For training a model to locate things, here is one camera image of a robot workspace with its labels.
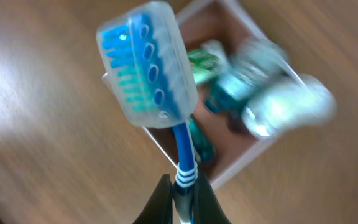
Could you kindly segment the blue white toothbrush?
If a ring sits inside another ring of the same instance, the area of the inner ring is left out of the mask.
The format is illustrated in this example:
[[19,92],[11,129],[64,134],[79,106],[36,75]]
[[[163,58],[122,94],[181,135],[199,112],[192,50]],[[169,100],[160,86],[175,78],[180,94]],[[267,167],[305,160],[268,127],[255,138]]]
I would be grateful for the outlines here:
[[198,165],[188,120],[198,93],[171,6],[151,1],[105,22],[96,41],[106,69],[102,79],[134,126],[170,128],[177,145],[174,201],[182,223],[194,223]]

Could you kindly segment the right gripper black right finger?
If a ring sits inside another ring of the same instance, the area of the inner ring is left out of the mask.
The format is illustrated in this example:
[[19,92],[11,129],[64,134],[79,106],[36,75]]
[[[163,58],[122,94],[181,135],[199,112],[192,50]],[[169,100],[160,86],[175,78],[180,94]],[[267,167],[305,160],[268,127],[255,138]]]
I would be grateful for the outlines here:
[[193,214],[194,224],[231,224],[204,174],[194,184]]

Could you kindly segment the clear bottle dark liquid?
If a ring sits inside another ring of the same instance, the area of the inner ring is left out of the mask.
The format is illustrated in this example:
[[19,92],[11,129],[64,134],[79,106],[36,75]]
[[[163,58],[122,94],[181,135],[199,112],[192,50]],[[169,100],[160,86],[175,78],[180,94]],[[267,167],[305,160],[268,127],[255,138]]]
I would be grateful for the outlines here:
[[268,139],[332,119],[336,113],[334,95],[312,75],[302,73],[299,78],[302,84],[282,76],[234,108],[233,130]]

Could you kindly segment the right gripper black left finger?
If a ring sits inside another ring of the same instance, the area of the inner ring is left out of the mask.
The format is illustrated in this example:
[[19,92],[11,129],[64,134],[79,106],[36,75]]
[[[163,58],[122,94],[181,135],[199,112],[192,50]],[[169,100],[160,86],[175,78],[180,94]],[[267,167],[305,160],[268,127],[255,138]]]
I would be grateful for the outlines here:
[[169,174],[164,174],[145,207],[133,224],[172,224],[173,185]]

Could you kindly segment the teal mouthwash bottle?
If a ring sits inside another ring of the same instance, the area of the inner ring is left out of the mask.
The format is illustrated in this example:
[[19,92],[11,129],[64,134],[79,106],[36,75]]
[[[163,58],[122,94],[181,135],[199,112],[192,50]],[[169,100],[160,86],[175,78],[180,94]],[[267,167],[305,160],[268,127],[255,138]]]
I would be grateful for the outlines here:
[[233,110],[254,93],[274,82],[288,62],[281,46],[266,39],[245,40],[232,57],[229,68],[211,87],[204,105],[212,113]]

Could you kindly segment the green soap box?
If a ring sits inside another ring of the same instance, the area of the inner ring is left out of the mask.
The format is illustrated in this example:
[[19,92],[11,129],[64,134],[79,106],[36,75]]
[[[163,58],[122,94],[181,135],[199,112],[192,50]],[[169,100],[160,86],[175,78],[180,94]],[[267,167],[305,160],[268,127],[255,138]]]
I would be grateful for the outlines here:
[[208,40],[187,54],[196,85],[208,83],[229,69],[226,52],[218,40]]

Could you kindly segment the white teal toothpaste tube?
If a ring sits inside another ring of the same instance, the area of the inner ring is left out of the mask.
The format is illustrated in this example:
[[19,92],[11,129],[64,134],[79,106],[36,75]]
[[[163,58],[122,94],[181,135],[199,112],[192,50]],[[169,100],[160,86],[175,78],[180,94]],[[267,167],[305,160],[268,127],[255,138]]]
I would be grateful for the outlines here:
[[198,161],[202,163],[212,162],[216,155],[213,145],[210,143],[208,138],[204,135],[192,117],[189,118],[188,125],[194,149],[198,154]]

